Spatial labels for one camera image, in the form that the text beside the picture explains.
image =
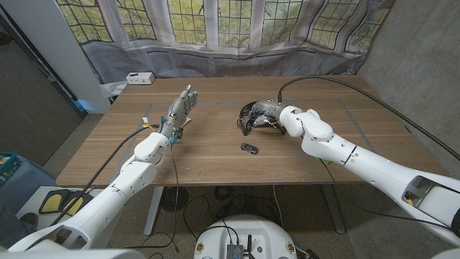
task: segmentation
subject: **white robotic arm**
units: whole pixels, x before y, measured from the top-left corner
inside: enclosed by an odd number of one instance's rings
[[[460,181],[434,173],[418,171],[394,163],[338,136],[312,109],[303,112],[295,106],[275,101],[260,101],[253,110],[261,113],[260,122],[278,120],[292,137],[303,137],[302,150],[314,157],[342,165],[367,183],[387,194],[434,234],[460,247]]]
[[[99,235],[133,195],[153,182],[157,167],[163,162],[162,151],[182,137],[181,126],[197,97],[196,92],[190,92],[189,85],[168,109],[158,132],[140,142],[119,176],[73,217],[26,236],[8,251],[102,248],[97,243]]]

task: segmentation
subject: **yellow object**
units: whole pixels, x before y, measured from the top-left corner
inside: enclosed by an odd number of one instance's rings
[[[59,204],[62,198],[63,197],[60,194],[55,194],[51,196],[50,198],[48,198],[48,200],[45,202],[45,205],[43,205],[40,213],[59,211]]]
[[[72,204],[72,202],[75,200],[75,198],[72,198],[68,203],[67,205],[65,205],[64,207],[64,210],[67,209],[67,207]],[[78,209],[81,207],[81,205],[83,204],[83,198],[79,198],[77,200],[77,202],[72,206],[72,208],[69,209],[69,211],[67,212],[67,214],[69,214],[70,216],[73,216],[75,215],[75,213],[77,213]]]

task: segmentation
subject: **white box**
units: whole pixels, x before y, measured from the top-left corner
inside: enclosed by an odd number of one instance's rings
[[[126,79],[128,84],[152,84],[155,76],[152,72],[129,73]]]

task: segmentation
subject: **window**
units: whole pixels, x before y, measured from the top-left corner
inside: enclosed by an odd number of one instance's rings
[[[203,0],[168,0],[175,41],[206,45]]]
[[[388,9],[383,9],[373,12],[369,19],[351,36],[347,50],[355,53],[367,53],[372,38],[383,23],[388,11]]]
[[[155,39],[142,0],[116,0],[124,30],[130,40]]]
[[[302,0],[267,0],[264,10],[264,26],[262,28],[262,46],[289,40]]]
[[[218,45],[220,47],[249,47],[251,10],[251,0],[218,1]]]
[[[80,44],[90,40],[112,41],[95,0],[57,0],[57,4]]]
[[[313,28],[310,42],[334,49],[340,30],[345,26],[360,0],[330,0]]]

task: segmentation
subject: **sheer curtain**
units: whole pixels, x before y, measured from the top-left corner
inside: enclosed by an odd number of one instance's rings
[[[95,76],[353,74],[392,1],[56,0]]]

